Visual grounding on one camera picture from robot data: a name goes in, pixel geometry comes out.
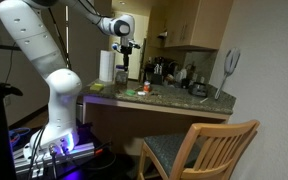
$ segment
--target paper towel roll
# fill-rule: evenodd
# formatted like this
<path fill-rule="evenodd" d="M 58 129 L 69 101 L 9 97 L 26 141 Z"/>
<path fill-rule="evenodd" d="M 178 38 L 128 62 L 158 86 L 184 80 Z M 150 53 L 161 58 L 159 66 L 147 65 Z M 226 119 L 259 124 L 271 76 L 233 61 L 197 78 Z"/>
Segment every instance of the paper towel roll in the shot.
<path fill-rule="evenodd" d="M 114 79 L 115 52 L 101 50 L 100 80 L 112 82 Z"/>

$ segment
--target gray seat cushion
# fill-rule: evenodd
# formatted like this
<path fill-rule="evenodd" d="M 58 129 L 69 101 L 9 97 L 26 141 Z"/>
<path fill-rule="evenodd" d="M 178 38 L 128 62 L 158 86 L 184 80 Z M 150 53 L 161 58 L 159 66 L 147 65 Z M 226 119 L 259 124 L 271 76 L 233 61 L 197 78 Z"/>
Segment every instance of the gray seat cushion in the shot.
<path fill-rule="evenodd" d="M 144 138 L 144 141 L 153 151 L 168 176 L 171 174 L 173 163 L 182 145 L 185 135 L 186 134 L 172 134 L 148 136 Z M 200 148 L 197 145 L 194 145 L 186 161 L 186 168 L 193 167 L 199 152 Z"/>

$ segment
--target granite countertop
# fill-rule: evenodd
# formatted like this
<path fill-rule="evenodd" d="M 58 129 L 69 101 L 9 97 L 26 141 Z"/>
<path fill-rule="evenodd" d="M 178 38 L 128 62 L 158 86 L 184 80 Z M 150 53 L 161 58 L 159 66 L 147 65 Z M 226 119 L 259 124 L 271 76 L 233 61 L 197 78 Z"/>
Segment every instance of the granite countertop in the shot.
<path fill-rule="evenodd" d="M 91 91 L 90 86 L 94 83 L 104 84 L 104 89 L 101 91 Z M 214 94 L 216 92 L 216 88 L 211 85 L 207 85 L 207 97 L 193 96 L 188 93 L 187 89 L 162 85 L 151 84 L 151 91 L 144 96 L 138 94 L 133 96 L 127 95 L 125 92 L 130 89 L 142 91 L 143 84 L 128 81 L 127 85 L 115 85 L 113 83 L 95 80 L 91 84 L 84 87 L 80 95 L 229 115 L 233 113 L 233 106 L 236 100 L 235 97 L 225 92 L 221 92 L 219 99 L 215 100 Z"/>

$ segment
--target backsplash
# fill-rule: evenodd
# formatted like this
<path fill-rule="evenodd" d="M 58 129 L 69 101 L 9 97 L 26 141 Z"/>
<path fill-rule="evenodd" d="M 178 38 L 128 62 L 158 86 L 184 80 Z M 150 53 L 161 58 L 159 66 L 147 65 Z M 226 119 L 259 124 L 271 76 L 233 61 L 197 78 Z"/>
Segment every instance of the backsplash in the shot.
<path fill-rule="evenodd" d="M 217 51 L 215 52 L 187 52 L 183 68 L 197 74 L 197 82 L 208 84 L 215 63 Z"/>

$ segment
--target chair leg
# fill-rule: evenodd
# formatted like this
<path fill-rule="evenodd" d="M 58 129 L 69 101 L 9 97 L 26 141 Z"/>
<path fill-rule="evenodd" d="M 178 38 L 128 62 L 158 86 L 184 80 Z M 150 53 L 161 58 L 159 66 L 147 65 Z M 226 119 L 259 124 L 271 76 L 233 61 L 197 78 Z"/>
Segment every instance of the chair leg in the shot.
<path fill-rule="evenodd" d="M 142 148 L 141 155 L 140 155 L 140 162 L 138 166 L 138 173 L 137 173 L 137 180 L 144 180 L 144 164 L 146 159 L 146 151 Z"/>

